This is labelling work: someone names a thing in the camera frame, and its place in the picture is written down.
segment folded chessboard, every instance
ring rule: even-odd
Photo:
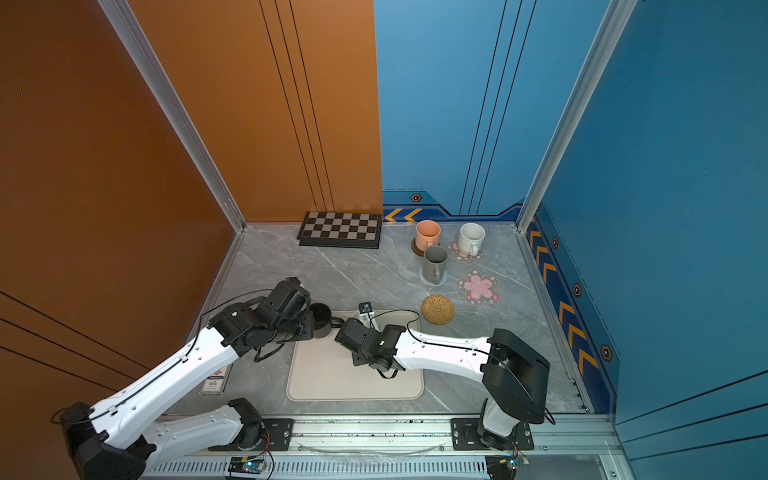
[[[307,212],[299,245],[307,247],[379,248],[382,216]]]

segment white mug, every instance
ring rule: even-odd
[[[482,247],[485,229],[476,223],[465,223],[458,234],[458,249],[470,257],[474,257]]]

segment round wicker coaster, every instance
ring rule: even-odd
[[[422,303],[422,314],[428,322],[445,325],[453,318],[455,309],[451,300],[442,295],[428,296]]]

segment blue wall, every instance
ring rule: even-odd
[[[766,445],[766,46],[768,3],[638,2],[545,195],[640,480],[754,478]]]
[[[607,4],[376,0],[385,192],[452,215],[521,202]]]

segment yellow chevron marking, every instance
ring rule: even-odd
[[[546,247],[536,247],[536,265],[541,265],[541,252],[549,253]]]
[[[395,220],[394,216],[399,214],[401,211],[402,211],[402,208],[396,208],[396,209],[392,210],[392,213],[390,213],[389,215],[387,215],[384,218],[386,218],[388,221],[390,221],[392,223],[395,223],[397,220]]]
[[[558,269],[554,268],[554,265],[551,263],[544,262],[544,283],[547,283],[547,270],[552,270],[553,272],[558,271]]]
[[[541,233],[539,232],[531,232],[531,250],[533,250],[533,237],[540,237]]]
[[[581,329],[576,328],[573,326],[573,324],[568,326],[568,345],[571,346],[571,348],[574,347],[574,333],[576,335],[579,335],[583,339],[587,339],[586,335],[584,335],[584,332],[581,331]]]
[[[574,312],[573,308],[570,305],[568,305],[567,303],[560,302],[560,324],[561,325],[563,324],[563,310],[566,310],[576,315],[576,312]]]
[[[587,360],[589,363],[594,365],[596,369],[599,369],[598,361],[593,359],[592,356],[589,353],[586,353],[584,350],[579,349],[578,350],[578,371],[582,375],[584,375],[584,361]]]
[[[413,220],[413,216],[416,215],[420,211],[422,211],[422,209],[421,208],[417,208],[416,210],[414,210],[410,214],[406,215],[406,220],[409,221],[409,222],[416,222],[416,220]]]

